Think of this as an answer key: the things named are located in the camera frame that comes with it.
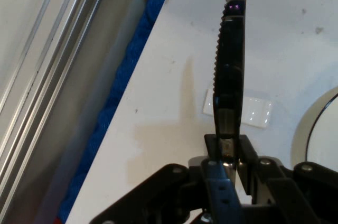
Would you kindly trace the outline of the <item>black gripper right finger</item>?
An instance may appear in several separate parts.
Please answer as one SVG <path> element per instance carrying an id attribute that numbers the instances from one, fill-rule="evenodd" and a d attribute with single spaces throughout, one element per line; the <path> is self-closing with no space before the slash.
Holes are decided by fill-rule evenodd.
<path id="1" fill-rule="evenodd" d="M 314 162 L 292 170 L 270 156 L 258 156 L 240 135 L 238 173 L 247 195 L 246 223 L 337 223 L 337 172 Z"/>

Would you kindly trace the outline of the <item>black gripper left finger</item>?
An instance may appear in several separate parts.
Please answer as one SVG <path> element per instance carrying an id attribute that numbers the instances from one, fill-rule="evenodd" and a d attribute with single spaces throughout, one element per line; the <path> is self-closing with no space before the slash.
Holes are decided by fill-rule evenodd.
<path id="1" fill-rule="evenodd" d="M 197 165 L 168 164 L 117 200 L 91 223 L 185 223 L 201 209 L 211 223 L 241 223 L 242 208 L 225 169 L 236 169 L 238 141 L 206 134 L 206 157 Z"/>

